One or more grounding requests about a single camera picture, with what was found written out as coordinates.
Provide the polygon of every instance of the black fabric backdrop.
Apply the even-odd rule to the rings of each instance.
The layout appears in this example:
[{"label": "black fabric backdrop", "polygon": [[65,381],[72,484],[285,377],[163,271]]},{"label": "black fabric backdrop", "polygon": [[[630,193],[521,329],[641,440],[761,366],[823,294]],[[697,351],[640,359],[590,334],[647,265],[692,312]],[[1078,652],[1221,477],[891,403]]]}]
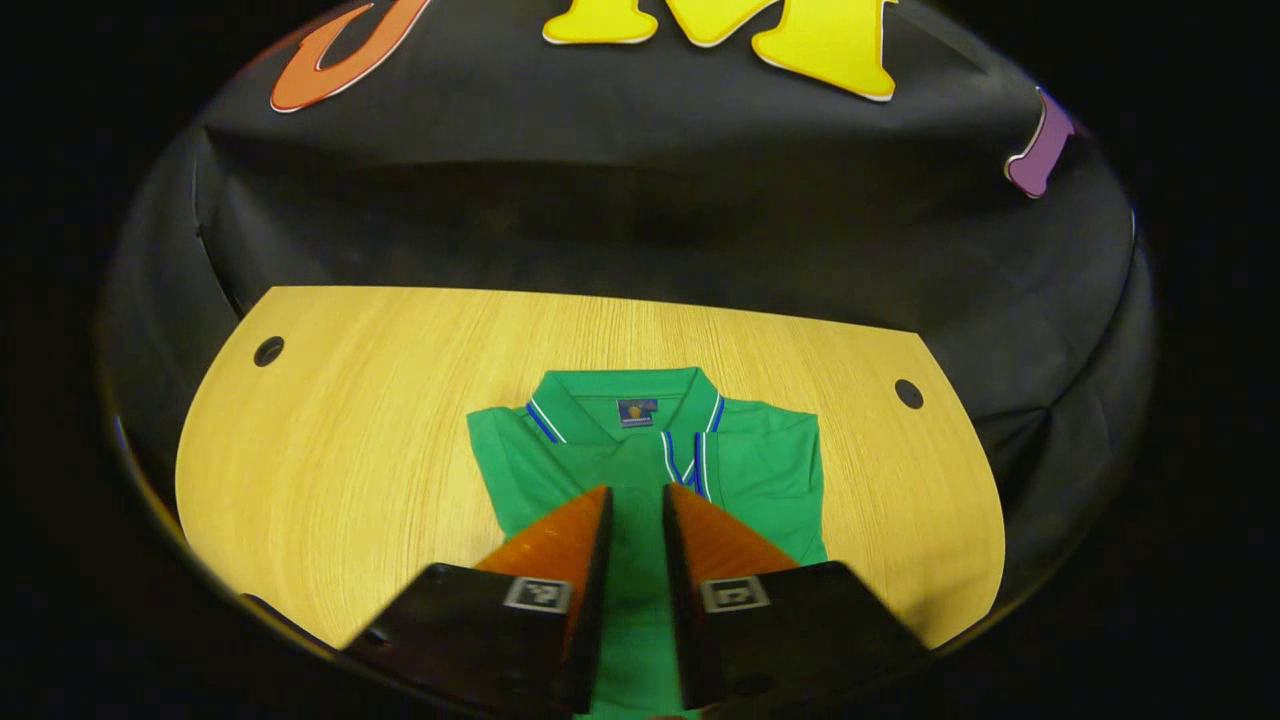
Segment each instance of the black fabric backdrop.
[{"label": "black fabric backdrop", "polygon": [[[328,6],[55,6],[10,40],[27,59],[9,86],[24,132],[9,138],[5,193],[17,716],[410,712],[228,612],[160,544],[102,439],[90,365],[88,309],[145,170],[247,59]],[[1274,401],[1265,268],[1248,258],[1267,229],[1248,168],[1265,146],[1265,85],[1247,82],[1263,67],[1261,23],[1242,5],[950,6],[1102,142],[1151,236],[1166,338],[1138,469],[1100,525],[1032,601],[877,710],[1240,707],[1262,678],[1257,610],[1275,574],[1260,559],[1271,482],[1240,462]]]},{"label": "black fabric backdrop", "polygon": [[1039,117],[1036,81],[916,0],[884,10],[888,104],[750,60],[781,4],[713,51],[680,32],[556,49],[534,28],[562,9],[434,3],[349,94],[288,115],[264,102],[298,51],[278,42],[170,145],[119,233],[97,333],[155,493],[174,507],[200,379],[271,286],[785,313],[920,334],[1000,489],[993,611],[1025,597],[1114,495],[1153,375],[1148,251],[1087,126],[1030,201],[997,168]]}]

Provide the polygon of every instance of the table surface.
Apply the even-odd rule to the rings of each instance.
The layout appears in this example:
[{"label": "table surface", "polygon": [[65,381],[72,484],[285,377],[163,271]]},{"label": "table surface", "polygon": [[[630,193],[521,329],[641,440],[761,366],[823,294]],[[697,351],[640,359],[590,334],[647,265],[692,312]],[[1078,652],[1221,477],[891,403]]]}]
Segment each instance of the table surface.
[{"label": "table surface", "polygon": [[[269,365],[255,352],[284,338]],[[182,433],[196,556],[346,646],[430,562],[503,536],[466,414],[524,405],[547,370],[700,366],[726,396],[815,413],[823,539],[928,646],[995,600],[991,469],[919,336],[783,315],[506,291],[278,287],[210,366]],[[910,380],[913,410],[895,383]]]}]

